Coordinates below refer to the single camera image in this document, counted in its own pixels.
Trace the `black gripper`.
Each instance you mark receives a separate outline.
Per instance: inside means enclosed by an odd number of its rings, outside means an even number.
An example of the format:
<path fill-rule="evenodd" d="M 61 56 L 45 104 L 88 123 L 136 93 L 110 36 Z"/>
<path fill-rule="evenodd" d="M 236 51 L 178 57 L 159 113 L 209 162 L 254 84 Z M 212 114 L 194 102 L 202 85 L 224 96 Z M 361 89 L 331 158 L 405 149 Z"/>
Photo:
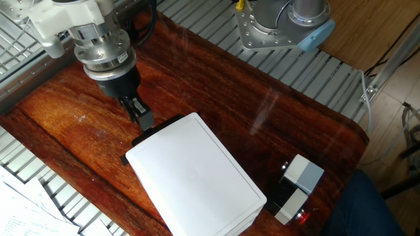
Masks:
<path fill-rule="evenodd" d="M 106 96 L 118 98 L 119 104 L 127 112 L 130 120 L 137 123 L 141 131 L 147 131 L 155 125 L 155 122 L 151 109 L 137 96 L 140 82 L 140 73 L 134 66 L 116 79 L 96 83 Z"/>

